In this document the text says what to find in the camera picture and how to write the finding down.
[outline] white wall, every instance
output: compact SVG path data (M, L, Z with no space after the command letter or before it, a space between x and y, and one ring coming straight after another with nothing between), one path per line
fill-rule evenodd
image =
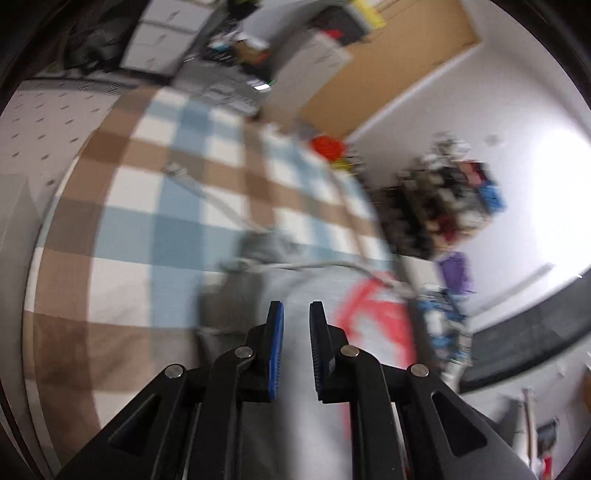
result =
M519 22L490 0L460 0L488 45L513 57L543 82L591 133L591 110L554 57Z
M460 249L471 262L477 293L468 310L490 302L546 263L556 267L534 285L472 322L485 328L537 304L591 264L591 142L552 91L502 50L484 45L382 113L356 146L376 185L387 185L430 146L453 131L486 161L508 210ZM500 146L487 138L497 135Z

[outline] plaid blanket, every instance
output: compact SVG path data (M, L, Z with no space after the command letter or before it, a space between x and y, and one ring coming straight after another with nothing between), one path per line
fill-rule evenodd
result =
M388 269L348 174L175 90L124 94L60 185L30 269L25 383L53 472L164 367L199 364L197 298L223 281L243 227L163 175L168 161L241 215L291 232L311 260Z

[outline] red object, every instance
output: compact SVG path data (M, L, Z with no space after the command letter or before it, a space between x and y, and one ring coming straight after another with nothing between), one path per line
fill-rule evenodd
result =
M327 135L321 135L312 140L312 148L328 161L335 161L343 156L345 144Z
M545 457L544 471L542 472L542 480L552 480L554 478L554 475L552 473L552 457Z
M406 368L416 361L413 328L404 303L380 300L380 293L388 288L374 278L356 283L339 306L335 326L342 328L352 345L359 345L361 332L358 323L371 319L381 327L384 335L397 348L393 359L400 368Z
M479 187L482 184L482 179L474 168L473 162L461 161L458 162L457 165L460 167L460 170L464 172L464 175L466 175L470 187Z
M344 35L344 33L341 32L341 30L335 30L335 29L324 30L324 33L326 33L333 40L338 40L340 37L342 37Z
M439 233L448 244L453 244L456 241L456 223L451 215L443 214L437 218L439 225Z

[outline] white cabinet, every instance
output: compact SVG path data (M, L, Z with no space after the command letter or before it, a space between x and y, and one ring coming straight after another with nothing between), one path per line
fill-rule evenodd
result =
M131 44L185 52L191 46L194 38L194 34L143 23L135 30Z
M126 69L174 75L183 59L184 51L173 52L146 45L130 45L121 65Z
M152 0L135 29L121 67L172 76L215 9L181 0Z
M194 2L152 0L142 21L197 33L211 13L211 7Z

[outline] clutter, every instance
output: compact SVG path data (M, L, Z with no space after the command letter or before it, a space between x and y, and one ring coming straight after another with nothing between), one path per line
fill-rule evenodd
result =
M418 297L418 308L423 315L431 346L440 372L449 362L469 366L471 336L466 330L466 315L460 312L445 288L425 285Z
M364 189L365 193L371 197L372 189L369 185L368 169L367 165L359 155L359 152L355 150L351 145L346 146L345 150L345 161L349 165L348 171L353 175L361 188Z
M482 162L466 160L470 145L449 132L396 174L376 206L388 242L402 255L429 259L476 235L506 209Z
M176 89L195 99L209 105L224 105L242 116L253 116L259 111L268 93L252 85L260 83L260 79L247 75L239 66L225 67L197 58L185 62L173 80Z
M269 56L268 46L260 46L253 39L246 38L239 40L234 44L238 62L248 63L250 65L260 65Z
M558 420L552 419L537 428L538 457L542 460L544 471L542 480L552 480L552 453L558 439Z
M225 66L240 63L235 37L241 30L242 20L256 11L258 3L258 0L228 0L226 16L208 33L207 41L198 53L199 57Z
M310 143L312 148L329 162L338 160L345 152L345 144L343 142L327 135L319 135L313 138Z
M331 5L309 23L346 47L386 25L378 11L364 0L353 0L344 5Z

